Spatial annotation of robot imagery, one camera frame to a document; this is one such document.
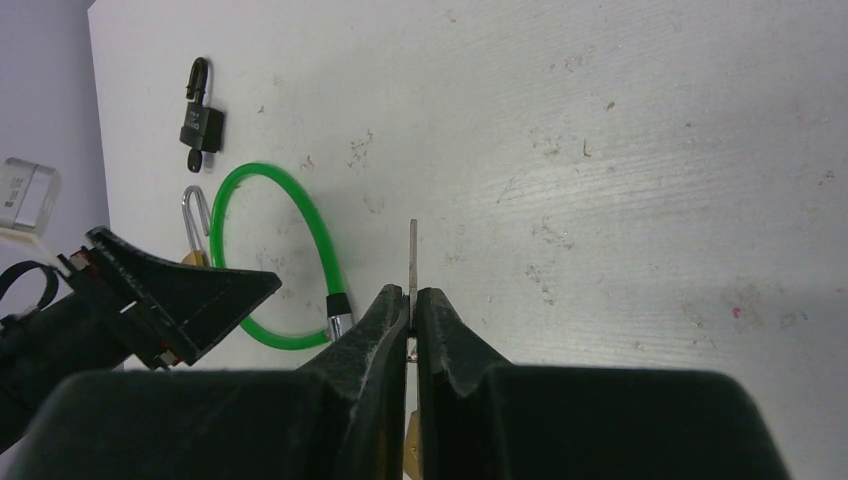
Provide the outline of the black padlock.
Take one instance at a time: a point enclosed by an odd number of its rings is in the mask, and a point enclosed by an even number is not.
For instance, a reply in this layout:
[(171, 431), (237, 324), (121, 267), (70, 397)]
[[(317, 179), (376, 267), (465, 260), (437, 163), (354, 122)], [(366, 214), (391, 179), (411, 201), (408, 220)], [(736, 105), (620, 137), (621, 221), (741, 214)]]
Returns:
[(224, 113), (204, 104), (209, 62), (197, 57), (186, 85), (187, 107), (179, 140), (193, 150), (216, 153), (223, 140)]

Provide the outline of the cable lock keys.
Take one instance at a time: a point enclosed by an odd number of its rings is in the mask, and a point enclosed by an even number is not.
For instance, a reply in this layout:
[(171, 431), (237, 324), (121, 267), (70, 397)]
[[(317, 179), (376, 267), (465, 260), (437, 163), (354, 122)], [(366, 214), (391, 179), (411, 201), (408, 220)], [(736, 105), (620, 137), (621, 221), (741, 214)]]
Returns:
[(417, 278), (418, 258), (418, 220), (411, 219), (409, 224), (409, 263), (408, 263), (408, 298), (409, 298), (409, 340), (407, 351), (407, 362), (416, 363), (418, 360), (418, 346), (415, 326), (415, 309), (418, 295)]

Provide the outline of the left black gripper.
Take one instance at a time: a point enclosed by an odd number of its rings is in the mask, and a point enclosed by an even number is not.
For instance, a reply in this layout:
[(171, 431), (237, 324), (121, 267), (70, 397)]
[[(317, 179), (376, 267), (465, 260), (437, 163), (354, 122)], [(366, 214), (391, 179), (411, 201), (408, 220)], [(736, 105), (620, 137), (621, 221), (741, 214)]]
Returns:
[(281, 286), (271, 272), (192, 266), (149, 254), (106, 227), (59, 256), (94, 318), (148, 369), (191, 366)]

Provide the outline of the brass padlock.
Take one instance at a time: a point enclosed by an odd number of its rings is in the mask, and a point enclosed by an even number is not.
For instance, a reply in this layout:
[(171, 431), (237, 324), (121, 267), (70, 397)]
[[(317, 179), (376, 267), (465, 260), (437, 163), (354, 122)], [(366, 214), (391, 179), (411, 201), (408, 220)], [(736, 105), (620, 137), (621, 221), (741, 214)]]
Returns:
[(210, 233), (210, 209), (205, 194), (198, 185), (189, 185), (183, 192), (181, 209), (187, 234), (189, 253), (183, 263), (208, 266), (209, 260), (202, 245), (202, 238)]
[(420, 415), (419, 411), (413, 411), (406, 427), (403, 472), (408, 479), (420, 480), (422, 478), (420, 466)]

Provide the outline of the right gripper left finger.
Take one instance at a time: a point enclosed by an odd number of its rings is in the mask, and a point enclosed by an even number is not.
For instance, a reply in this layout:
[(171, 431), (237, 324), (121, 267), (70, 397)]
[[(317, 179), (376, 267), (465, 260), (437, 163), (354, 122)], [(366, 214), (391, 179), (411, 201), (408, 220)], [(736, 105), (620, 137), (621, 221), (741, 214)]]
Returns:
[(86, 373), (31, 424), (11, 479), (399, 479), (409, 300), (385, 286), (295, 370)]

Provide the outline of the green cable lock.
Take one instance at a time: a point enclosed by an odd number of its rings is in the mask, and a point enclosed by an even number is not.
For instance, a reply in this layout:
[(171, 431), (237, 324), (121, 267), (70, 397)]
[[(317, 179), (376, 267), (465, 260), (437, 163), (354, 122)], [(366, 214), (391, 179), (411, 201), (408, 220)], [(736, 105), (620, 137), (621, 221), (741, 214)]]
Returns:
[(253, 176), (264, 177), (280, 187), (297, 207), (310, 231), (327, 288), (328, 327), (325, 331), (301, 336), (285, 336), (266, 329), (251, 317), (246, 317), (240, 323), (241, 328), (260, 344), (277, 350), (306, 350), (338, 340), (353, 327), (355, 320), (330, 232), (304, 187), (280, 167), (260, 162), (247, 163), (234, 169), (223, 180), (215, 196), (211, 213), (209, 248), (212, 265), (217, 268), (226, 266), (224, 250), (226, 214), (237, 187)]

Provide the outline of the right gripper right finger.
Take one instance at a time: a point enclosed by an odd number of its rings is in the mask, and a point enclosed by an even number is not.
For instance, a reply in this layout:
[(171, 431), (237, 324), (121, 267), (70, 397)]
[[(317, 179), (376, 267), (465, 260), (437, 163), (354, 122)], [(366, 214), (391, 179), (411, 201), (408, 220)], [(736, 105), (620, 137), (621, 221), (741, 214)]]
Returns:
[(427, 479), (785, 479), (747, 392), (706, 371), (516, 365), (420, 291)]

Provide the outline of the black-headed key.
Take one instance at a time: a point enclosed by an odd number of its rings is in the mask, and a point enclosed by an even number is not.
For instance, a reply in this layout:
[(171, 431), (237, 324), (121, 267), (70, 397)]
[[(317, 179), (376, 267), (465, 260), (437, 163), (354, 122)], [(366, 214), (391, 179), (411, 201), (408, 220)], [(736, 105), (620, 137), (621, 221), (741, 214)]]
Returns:
[(199, 173), (203, 167), (203, 153), (200, 150), (191, 149), (187, 155), (187, 169), (192, 173)]

